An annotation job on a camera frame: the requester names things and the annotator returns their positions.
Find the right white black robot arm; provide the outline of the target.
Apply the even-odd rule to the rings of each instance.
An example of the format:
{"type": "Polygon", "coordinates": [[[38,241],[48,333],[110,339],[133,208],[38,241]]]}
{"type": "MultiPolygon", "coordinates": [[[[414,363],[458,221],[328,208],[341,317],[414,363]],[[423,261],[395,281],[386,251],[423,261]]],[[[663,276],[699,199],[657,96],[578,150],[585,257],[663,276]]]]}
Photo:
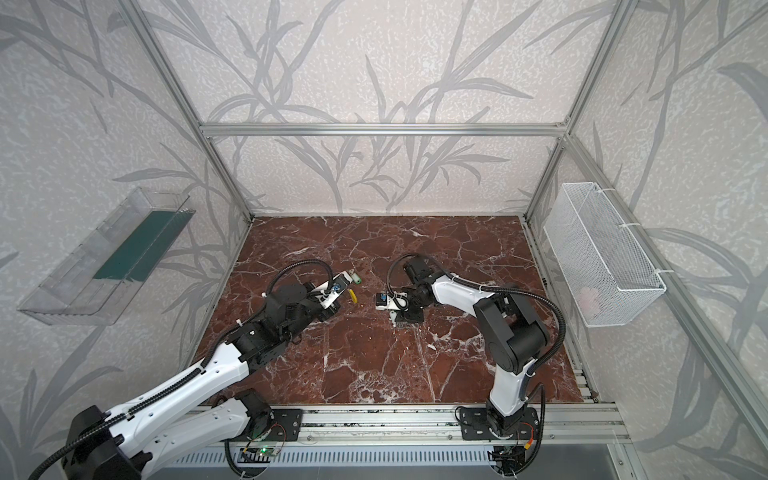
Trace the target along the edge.
{"type": "Polygon", "coordinates": [[[531,381],[563,346],[561,309],[515,285],[465,279],[426,254],[407,253],[394,263],[403,267],[409,285],[395,290],[387,284],[374,297],[376,309],[388,311],[394,323],[421,323],[430,306],[450,306],[477,320],[495,364],[494,383],[483,411],[458,407],[455,419],[501,440],[488,454],[490,467],[502,478],[518,477],[536,459],[544,439],[546,389],[531,381]]]}

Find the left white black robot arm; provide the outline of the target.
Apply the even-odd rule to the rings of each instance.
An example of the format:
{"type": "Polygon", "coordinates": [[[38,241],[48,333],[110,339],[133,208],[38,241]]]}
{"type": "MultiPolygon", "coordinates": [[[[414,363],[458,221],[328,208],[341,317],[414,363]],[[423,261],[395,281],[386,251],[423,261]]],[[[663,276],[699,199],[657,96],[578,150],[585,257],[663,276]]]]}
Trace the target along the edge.
{"type": "Polygon", "coordinates": [[[164,383],[107,411],[91,406],[72,421],[65,445],[31,473],[39,479],[58,465],[69,479],[147,479],[165,465],[248,429],[269,428],[271,409],[248,390],[206,413],[189,411],[279,358],[313,322],[340,310],[355,274],[334,273],[322,260],[325,283],[270,283],[262,307],[225,331],[202,360],[164,383]]]}

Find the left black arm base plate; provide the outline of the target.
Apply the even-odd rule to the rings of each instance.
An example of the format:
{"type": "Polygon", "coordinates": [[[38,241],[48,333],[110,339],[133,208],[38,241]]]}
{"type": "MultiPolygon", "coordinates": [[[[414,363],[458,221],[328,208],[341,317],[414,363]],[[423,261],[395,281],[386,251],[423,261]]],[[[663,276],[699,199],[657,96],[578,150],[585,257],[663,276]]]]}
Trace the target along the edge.
{"type": "Polygon", "coordinates": [[[257,442],[296,442],[302,427],[303,410],[277,408],[250,420],[240,439],[257,442]]]}

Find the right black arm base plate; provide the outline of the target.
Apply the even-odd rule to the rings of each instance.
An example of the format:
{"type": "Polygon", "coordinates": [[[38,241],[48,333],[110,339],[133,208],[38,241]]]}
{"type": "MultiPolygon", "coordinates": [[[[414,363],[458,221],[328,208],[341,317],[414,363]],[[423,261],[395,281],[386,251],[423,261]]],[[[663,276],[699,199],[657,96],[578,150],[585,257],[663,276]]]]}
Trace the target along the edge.
{"type": "Polygon", "coordinates": [[[506,433],[495,433],[492,422],[488,419],[485,407],[457,406],[454,417],[460,430],[461,438],[465,441],[523,441],[536,438],[536,428],[539,426],[539,415],[535,408],[526,406],[514,419],[511,429],[506,433]]]}

